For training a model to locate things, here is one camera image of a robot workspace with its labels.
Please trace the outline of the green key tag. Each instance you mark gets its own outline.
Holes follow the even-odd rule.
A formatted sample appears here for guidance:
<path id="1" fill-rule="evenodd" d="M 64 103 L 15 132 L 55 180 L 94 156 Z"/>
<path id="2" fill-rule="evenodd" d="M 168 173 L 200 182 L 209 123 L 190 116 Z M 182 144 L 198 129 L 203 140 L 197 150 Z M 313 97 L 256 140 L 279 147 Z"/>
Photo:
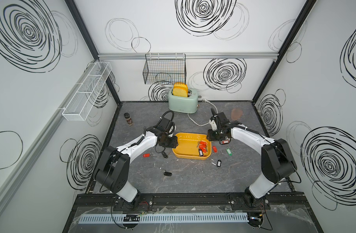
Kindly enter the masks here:
<path id="1" fill-rule="evenodd" d="M 229 156 L 232 156 L 232 151 L 229 148 L 227 148 L 226 151 L 227 151 Z"/>

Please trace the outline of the yellow plastic storage box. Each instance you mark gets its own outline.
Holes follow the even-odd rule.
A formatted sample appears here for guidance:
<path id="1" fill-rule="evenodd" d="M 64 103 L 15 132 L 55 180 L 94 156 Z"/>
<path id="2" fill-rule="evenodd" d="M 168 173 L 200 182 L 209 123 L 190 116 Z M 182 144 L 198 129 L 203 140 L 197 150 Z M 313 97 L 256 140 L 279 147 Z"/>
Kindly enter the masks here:
<path id="1" fill-rule="evenodd" d="M 212 154 L 212 143 L 207 140 L 204 134 L 178 133 L 178 146 L 172 149 L 177 158 L 206 160 Z M 199 156 L 198 142 L 205 141 L 208 144 L 208 152 L 203 157 Z"/>

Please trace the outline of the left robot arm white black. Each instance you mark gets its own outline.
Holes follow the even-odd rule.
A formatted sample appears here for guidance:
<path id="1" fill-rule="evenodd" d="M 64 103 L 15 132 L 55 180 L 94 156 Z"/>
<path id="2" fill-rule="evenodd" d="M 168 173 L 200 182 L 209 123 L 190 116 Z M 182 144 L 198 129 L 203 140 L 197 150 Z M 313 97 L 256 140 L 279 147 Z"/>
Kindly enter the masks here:
<path id="1" fill-rule="evenodd" d="M 161 116 L 156 125 L 144 127 L 134 140 L 116 148 L 105 148 L 93 171 L 93 179 L 124 201 L 135 204 L 140 192 L 128 181 L 130 164 L 157 145 L 172 149 L 178 146 L 178 137 L 173 135 L 176 129 L 173 119 Z"/>

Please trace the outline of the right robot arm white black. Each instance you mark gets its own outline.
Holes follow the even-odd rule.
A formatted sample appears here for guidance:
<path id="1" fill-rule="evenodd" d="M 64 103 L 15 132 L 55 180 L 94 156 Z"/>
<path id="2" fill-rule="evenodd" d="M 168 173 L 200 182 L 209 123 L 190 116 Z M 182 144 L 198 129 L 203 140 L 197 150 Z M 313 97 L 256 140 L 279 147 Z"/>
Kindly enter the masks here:
<path id="1" fill-rule="evenodd" d="M 243 196 L 248 208 L 256 208 L 261 200 L 279 183 L 285 182 L 297 172 L 297 165 L 287 141 L 263 136 L 238 121 L 229 121 L 223 112 L 211 109 L 211 129 L 207 140 L 218 141 L 221 145 L 238 140 L 260 155 L 261 173 L 253 184 L 246 188 Z"/>

